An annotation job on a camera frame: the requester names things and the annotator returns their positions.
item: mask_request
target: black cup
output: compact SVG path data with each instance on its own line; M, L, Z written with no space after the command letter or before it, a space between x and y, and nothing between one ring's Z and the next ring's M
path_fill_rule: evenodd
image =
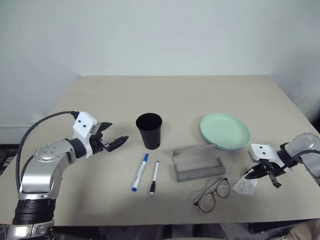
M144 146L150 150L157 149L160 146L161 117L155 113L145 113L137 118L135 124L141 133Z

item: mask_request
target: blue marker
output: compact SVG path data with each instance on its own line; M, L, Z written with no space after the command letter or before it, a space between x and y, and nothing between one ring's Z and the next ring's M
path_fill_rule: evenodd
M142 161L142 163L141 163L140 169L139 169L138 174L136 175L135 181L134 181L134 183L133 183L133 185L132 185L132 189L131 189L131 190L132 190L133 192L136 192L137 189L138 189L138 187L139 187L140 179L141 179L141 177L142 177L142 174L144 173L145 166L146 166L147 161L148 161L148 156L149 156L148 153L146 153L146 154L144 155L144 158L143 158L143 161Z

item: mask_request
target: beige table surface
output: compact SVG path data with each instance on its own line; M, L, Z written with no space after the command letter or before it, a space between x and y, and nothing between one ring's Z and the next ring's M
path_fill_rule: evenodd
M145 225L271 222L320 218L320 188L300 164L279 176L276 189L268 177L258 180L255 195L232 191L216 198L211 213L199 214L192 202L214 177L177 182L173 149L204 145L199 123L203 116L222 112L241 119L251 142L278 148L304 132L316 133L299 109L267 76L85 76L77 79L51 113L89 112L112 122L106 141L129 135L113 152L81 158L63 174L56 203L55 224ZM163 119L161 145L147 150L135 121L155 112ZM22 162L41 144L72 137L73 118L59 116L40 125L28 139ZM141 160L149 153L137 192L131 187ZM217 150L231 185L254 164L248 146L240 151ZM155 162L160 161L155 196L149 195ZM14 162L0 176L0 223L8 224L17 204Z

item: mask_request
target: white tissue paper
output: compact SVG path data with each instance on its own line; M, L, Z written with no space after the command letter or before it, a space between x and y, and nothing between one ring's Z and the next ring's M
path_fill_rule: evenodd
M240 180L233 185L232 189L238 194L254 195L258 179L245 179L245 176L246 175L243 175Z

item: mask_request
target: stacked plates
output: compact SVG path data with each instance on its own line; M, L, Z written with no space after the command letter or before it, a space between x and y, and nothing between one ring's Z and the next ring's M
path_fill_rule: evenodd
M200 131L204 140L222 150L234 151L251 139L248 127L238 118L225 113L211 113L202 118Z

